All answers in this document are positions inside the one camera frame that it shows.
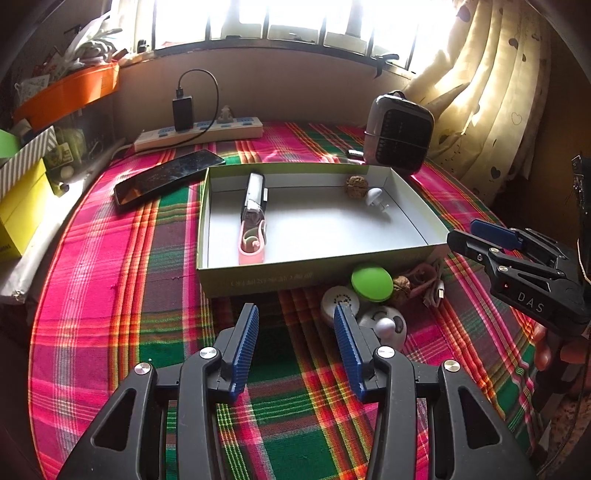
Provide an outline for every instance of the blue gripper pad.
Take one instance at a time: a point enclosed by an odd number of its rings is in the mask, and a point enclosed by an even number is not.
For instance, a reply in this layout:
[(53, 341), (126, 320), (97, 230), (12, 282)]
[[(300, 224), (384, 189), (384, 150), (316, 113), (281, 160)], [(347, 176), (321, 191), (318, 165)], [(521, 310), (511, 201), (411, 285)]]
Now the blue gripper pad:
[(501, 225), (473, 220), (470, 223), (470, 233), (507, 250), (520, 250), (522, 241), (513, 230)]
[(355, 393), (359, 401), (363, 402), (367, 390), (363, 384), (361, 355), (353, 341), (351, 328), (345, 318), (345, 313), (341, 305), (335, 307), (335, 334), (351, 390)]
[(232, 402), (235, 402), (238, 399), (238, 395), (244, 392), (246, 379), (248, 378), (248, 371), (251, 367), (252, 354), (255, 350), (256, 339), (258, 337), (258, 327), (258, 308), (252, 306), (250, 312), (248, 312), (246, 326), (242, 331), (242, 337), (240, 338), (236, 355), (232, 361), (232, 385), (230, 387), (230, 398)]

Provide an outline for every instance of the striped gift box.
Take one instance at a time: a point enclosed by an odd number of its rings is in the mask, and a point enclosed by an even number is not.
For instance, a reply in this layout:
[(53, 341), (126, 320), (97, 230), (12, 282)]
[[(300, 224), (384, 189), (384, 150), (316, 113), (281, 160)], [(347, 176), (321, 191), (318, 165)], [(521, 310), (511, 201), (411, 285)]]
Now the striped gift box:
[(49, 127), (8, 160), (0, 168), (0, 201), (29, 168), (56, 147), (56, 132), (53, 127)]

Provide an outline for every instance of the green paper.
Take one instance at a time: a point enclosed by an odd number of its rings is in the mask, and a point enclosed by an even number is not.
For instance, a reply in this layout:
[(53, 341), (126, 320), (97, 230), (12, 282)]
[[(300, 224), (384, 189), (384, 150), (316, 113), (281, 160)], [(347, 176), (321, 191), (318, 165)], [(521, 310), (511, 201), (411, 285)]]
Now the green paper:
[(386, 301), (394, 291), (392, 277), (377, 265), (360, 265), (351, 275), (351, 285), (362, 298), (380, 303)]
[(21, 141), (4, 130), (0, 130), (0, 158), (11, 158), (21, 149)]

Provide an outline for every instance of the green lid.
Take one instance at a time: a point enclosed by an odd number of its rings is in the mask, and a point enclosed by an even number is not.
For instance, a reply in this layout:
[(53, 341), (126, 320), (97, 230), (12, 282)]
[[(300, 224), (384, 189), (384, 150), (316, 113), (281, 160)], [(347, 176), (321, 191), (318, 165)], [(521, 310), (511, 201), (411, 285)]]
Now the green lid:
[(360, 265), (351, 275), (351, 285), (360, 297), (375, 303), (386, 301), (394, 291), (392, 277), (377, 265)]

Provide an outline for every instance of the cream curtain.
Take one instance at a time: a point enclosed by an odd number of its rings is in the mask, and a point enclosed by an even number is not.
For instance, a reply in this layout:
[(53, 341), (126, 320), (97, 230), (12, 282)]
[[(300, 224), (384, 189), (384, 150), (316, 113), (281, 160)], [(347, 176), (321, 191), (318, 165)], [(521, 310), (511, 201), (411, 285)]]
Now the cream curtain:
[(404, 93), (436, 118), (428, 157), (491, 205), (507, 180), (529, 175), (550, 77), (549, 27), (524, 0), (454, 6), (447, 46)]

